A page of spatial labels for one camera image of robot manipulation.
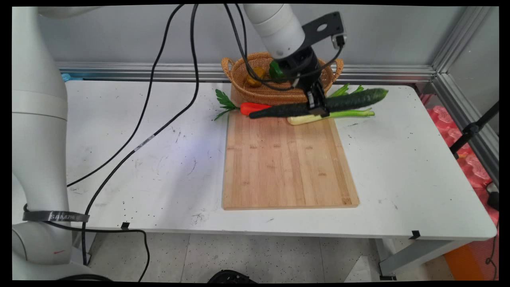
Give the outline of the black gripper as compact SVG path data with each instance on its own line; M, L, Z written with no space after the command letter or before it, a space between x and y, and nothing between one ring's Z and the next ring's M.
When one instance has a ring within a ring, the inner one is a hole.
M326 94L319 82L320 65L313 48L301 49L276 62L283 73L281 82L288 82L306 92L308 112L314 116L328 117L330 112L326 107Z

